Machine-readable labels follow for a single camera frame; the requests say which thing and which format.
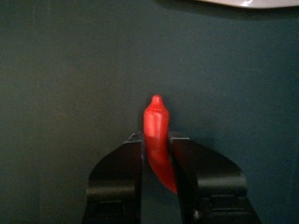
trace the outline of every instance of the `red chili pepper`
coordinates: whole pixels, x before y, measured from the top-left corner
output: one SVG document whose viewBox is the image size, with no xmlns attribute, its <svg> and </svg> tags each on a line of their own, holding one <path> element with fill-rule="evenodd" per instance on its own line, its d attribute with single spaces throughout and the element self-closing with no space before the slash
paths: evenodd
<svg viewBox="0 0 299 224">
<path fill-rule="evenodd" d="M 163 97 L 155 95 L 152 102 L 144 110 L 144 146 L 145 154 L 153 173 L 163 185 L 173 192 L 173 168 L 169 161 L 167 138 L 168 138 L 169 113 L 164 107 Z"/>
</svg>

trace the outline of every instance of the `dark teal wall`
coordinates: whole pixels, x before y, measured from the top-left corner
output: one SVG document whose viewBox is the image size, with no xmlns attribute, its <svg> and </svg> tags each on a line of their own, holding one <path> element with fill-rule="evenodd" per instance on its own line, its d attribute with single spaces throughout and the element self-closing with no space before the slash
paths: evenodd
<svg viewBox="0 0 299 224">
<path fill-rule="evenodd" d="M 297 8 L 0 6 L 1 223 L 80 223 L 90 169 L 156 93 L 171 128 L 241 167 L 261 221 L 299 222 Z"/>
</svg>

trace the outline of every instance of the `dark green background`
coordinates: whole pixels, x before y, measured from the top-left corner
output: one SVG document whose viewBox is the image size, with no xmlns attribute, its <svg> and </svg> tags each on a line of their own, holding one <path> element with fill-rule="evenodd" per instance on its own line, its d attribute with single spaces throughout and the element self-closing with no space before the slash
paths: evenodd
<svg viewBox="0 0 299 224">
<path fill-rule="evenodd" d="M 171 128 L 241 167 L 261 221 L 299 223 L 297 8 L 6 0 L 0 12 L 1 224 L 80 223 L 89 172 L 152 94 Z"/>
</svg>

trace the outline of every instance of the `white object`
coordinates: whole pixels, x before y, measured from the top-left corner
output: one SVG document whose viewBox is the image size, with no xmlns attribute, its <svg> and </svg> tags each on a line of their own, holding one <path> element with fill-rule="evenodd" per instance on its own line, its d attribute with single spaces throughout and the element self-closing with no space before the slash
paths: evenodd
<svg viewBox="0 0 299 224">
<path fill-rule="evenodd" d="M 271 9 L 299 6 L 299 0 L 197 0 L 207 3 L 252 9 Z"/>
</svg>

